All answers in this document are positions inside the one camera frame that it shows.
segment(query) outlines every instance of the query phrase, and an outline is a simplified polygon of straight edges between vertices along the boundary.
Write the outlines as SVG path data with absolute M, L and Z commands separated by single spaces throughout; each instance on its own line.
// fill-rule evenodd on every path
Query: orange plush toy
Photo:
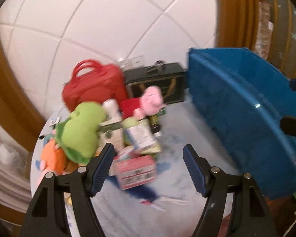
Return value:
M 38 184 L 47 172 L 53 172 L 55 175 L 71 173 L 78 168 L 78 165 L 69 161 L 65 152 L 55 143 L 55 139 L 51 138 L 43 148 L 39 167 L 42 174 Z

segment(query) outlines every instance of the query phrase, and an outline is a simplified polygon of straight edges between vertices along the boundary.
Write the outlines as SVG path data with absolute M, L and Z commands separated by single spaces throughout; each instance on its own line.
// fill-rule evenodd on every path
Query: pink plush toy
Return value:
M 150 86 L 141 97 L 124 100 L 120 104 L 124 119 L 135 117 L 137 120 L 155 115 L 163 107 L 163 97 L 160 88 L 157 86 Z

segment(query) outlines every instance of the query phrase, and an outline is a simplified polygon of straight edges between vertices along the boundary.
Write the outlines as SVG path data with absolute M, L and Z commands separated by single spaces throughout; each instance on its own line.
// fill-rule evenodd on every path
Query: blue plastic bin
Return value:
M 271 199 L 296 192 L 296 138 L 280 129 L 281 116 L 296 116 L 288 79 L 246 48 L 191 49 L 188 65 L 193 103 L 239 171 Z

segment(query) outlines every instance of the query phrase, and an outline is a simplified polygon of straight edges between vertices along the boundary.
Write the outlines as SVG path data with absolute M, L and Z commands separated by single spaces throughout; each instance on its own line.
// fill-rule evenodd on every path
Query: white tabletop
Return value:
M 155 204 L 165 209 L 165 212 L 158 211 L 140 204 L 137 199 L 128 196 L 106 180 L 101 192 L 91 201 L 103 231 L 108 237 L 192 235 L 204 209 L 206 198 L 196 192 L 184 164 L 182 150 L 186 144 L 192 144 L 197 153 L 206 158 L 211 166 L 218 166 L 226 173 L 238 174 L 219 139 L 207 127 L 190 100 L 168 105 L 166 110 L 167 114 L 162 120 L 164 147 L 158 160 L 163 172 L 148 185 L 158 196 L 182 199 L 187 201 L 187 205 L 176 205 L 157 199 Z M 68 116 L 68 111 L 63 108 L 55 112 L 47 121 L 41 135 L 51 132 L 49 123 L 56 116 L 60 116 L 63 121 Z M 40 176 L 37 166 L 42 148 L 43 140 L 38 140 L 31 165 L 32 196 Z M 231 206 L 232 194 L 228 194 L 224 216 L 230 213 Z M 66 211 L 72 236 L 80 236 L 72 206 L 66 205 Z

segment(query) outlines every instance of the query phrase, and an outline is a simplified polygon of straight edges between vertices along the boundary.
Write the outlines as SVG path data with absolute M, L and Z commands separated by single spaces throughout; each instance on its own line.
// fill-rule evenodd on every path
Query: black clamp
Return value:
M 48 172 L 29 205 L 20 237 L 71 236 L 64 192 L 71 193 L 80 236 L 105 237 L 90 197 L 101 190 L 114 155 L 114 146 L 107 143 L 98 157 L 71 174 L 55 176 Z M 251 174 L 229 175 L 218 167 L 211 167 L 190 144 L 183 149 L 183 159 L 196 190 L 207 198 L 193 237 L 217 236 L 228 192 L 234 192 L 234 200 L 227 236 L 277 236 L 267 204 Z

